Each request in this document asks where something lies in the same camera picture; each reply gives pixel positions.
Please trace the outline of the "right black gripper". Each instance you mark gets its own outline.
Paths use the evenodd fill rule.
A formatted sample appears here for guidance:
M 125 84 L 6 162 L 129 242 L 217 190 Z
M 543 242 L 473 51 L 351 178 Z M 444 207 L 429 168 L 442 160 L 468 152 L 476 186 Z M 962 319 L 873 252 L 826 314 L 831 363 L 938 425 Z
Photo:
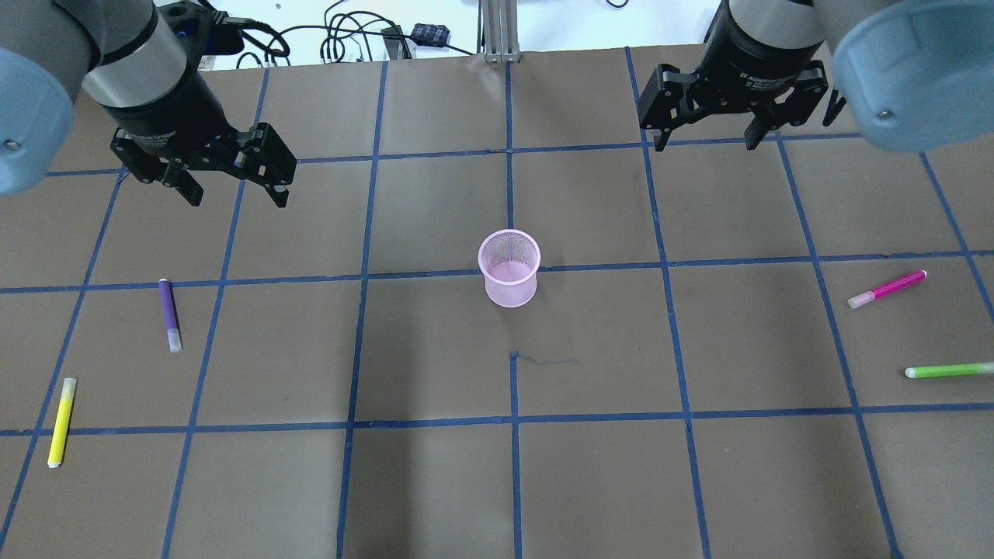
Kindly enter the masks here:
M 755 150 L 782 125 L 802 125 L 828 91 L 824 42 L 813 8 L 718 8 L 696 70 L 658 64 L 638 100 L 638 122 L 654 150 L 674 130 L 714 114 L 751 113 L 743 132 Z

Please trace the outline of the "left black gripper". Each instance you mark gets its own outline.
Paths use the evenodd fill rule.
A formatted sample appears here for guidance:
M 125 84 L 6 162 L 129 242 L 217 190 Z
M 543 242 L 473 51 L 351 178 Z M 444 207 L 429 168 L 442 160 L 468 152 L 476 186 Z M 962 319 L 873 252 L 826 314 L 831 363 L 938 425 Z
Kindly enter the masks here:
M 219 99 L 199 74 L 184 74 L 162 98 L 142 106 L 110 107 L 109 114 L 129 143 L 114 139 L 111 150 L 142 182 L 160 181 L 167 164 L 180 160 L 199 170 L 223 170 L 264 186 L 277 208 L 287 208 L 297 159 L 276 130 L 258 123 L 246 132 L 228 123 Z M 191 206 L 203 187 L 188 172 L 172 188 Z

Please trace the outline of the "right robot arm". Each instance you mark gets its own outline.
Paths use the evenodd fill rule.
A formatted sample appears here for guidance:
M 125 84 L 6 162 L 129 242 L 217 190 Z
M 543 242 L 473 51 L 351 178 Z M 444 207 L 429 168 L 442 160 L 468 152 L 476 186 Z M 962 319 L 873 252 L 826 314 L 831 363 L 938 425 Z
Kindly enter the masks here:
M 924 152 L 990 134 L 990 1 L 723 1 L 698 68 L 660 64 L 637 103 L 664 150 L 674 130 L 752 114 L 748 149 L 829 99 L 875 148 Z

